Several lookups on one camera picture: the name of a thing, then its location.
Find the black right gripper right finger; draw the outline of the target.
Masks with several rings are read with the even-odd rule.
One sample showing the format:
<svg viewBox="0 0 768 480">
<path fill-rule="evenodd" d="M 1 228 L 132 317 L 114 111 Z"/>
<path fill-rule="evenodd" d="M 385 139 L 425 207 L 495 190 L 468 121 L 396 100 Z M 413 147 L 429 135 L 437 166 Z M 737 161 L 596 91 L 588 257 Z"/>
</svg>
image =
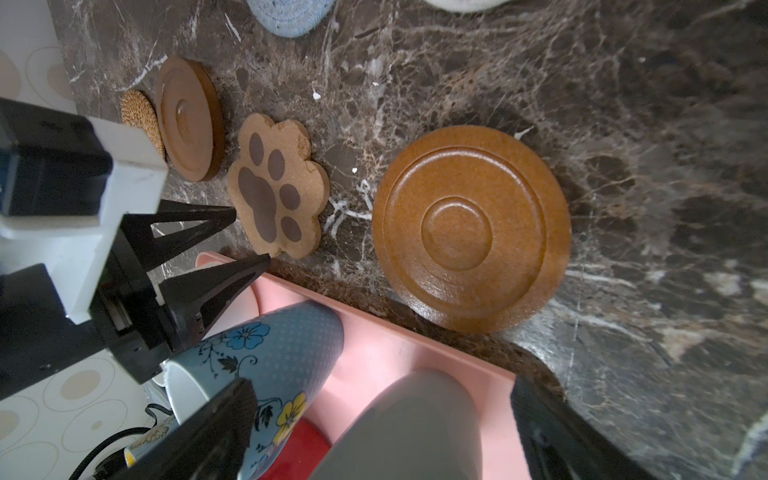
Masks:
<svg viewBox="0 0 768 480">
<path fill-rule="evenodd" d="M 531 478 L 654 479 L 546 388 L 519 376 L 510 403 Z"/>
</svg>

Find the light blue woven coaster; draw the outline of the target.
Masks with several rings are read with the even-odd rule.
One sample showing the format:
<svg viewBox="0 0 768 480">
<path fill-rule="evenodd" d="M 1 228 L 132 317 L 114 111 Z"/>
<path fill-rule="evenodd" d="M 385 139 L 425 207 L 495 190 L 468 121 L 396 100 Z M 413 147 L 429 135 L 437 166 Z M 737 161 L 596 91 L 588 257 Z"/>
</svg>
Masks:
<svg viewBox="0 0 768 480">
<path fill-rule="evenodd" d="M 297 38 L 311 32 L 335 0 L 247 0 L 256 20 L 270 33 Z"/>
</svg>

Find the multicolour woven round coaster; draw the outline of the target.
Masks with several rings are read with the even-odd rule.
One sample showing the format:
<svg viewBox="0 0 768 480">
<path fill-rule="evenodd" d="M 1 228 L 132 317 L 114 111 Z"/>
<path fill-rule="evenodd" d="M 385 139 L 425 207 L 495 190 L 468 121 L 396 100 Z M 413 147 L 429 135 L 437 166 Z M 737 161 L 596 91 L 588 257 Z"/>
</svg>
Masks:
<svg viewBox="0 0 768 480">
<path fill-rule="evenodd" d="M 424 0 L 429 5 L 451 13 L 478 13 L 491 10 L 509 0 Z"/>
</svg>

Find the brown wooden round coaster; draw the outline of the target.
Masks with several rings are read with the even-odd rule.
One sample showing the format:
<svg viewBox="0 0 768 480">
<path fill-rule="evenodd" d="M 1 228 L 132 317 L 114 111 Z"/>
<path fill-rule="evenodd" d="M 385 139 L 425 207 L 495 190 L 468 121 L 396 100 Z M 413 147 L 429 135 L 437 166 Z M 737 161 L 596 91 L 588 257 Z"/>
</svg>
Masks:
<svg viewBox="0 0 768 480">
<path fill-rule="evenodd" d="M 400 299 L 434 324 L 494 333 L 556 293 L 571 257 L 564 193 L 546 163 L 482 126 L 421 136 L 378 187 L 374 248 Z"/>
</svg>

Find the dark brown wooden coaster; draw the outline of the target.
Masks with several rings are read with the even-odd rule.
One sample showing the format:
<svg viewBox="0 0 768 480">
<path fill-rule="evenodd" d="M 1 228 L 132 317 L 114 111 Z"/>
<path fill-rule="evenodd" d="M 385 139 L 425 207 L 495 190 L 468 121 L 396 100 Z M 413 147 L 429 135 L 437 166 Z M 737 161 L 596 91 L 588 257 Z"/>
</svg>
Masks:
<svg viewBox="0 0 768 480">
<path fill-rule="evenodd" d="M 213 82 L 202 65 L 171 56 L 156 81 L 161 138 L 177 172 L 190 182 L 213 179 L 225 154 L 224 118 Z"/>
</svg>

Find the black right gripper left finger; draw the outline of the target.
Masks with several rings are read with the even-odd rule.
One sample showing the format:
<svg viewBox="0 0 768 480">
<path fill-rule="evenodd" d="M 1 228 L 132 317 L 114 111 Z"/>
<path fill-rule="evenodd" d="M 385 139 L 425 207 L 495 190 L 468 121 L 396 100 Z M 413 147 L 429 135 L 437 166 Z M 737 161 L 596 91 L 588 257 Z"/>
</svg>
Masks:
<svg viewBox="0 0 768 480">
<path fill-rule="evenodd" d="M 257 410 L 252 383 L 237 379 L 116 479 L 237 479 Z"/>
</svg>

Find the cork paw print coaster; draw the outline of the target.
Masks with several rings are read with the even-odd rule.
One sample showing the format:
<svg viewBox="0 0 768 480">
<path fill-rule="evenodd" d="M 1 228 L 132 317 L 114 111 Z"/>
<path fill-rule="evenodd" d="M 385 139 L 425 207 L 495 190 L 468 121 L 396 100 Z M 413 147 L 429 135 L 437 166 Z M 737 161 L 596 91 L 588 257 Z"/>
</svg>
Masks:
<svg viewBox="0 0 768 480">
<path fill-rule="evenodd" d="M 311 159 L 311 140 L 296 120 L 274 122 L 254 113 L 238 134 L 240 156 L 230 166 L 227 189 L 253 250 L 302 259 L 319 246 L 319 215 L 330 181 Z"/>
</svg>

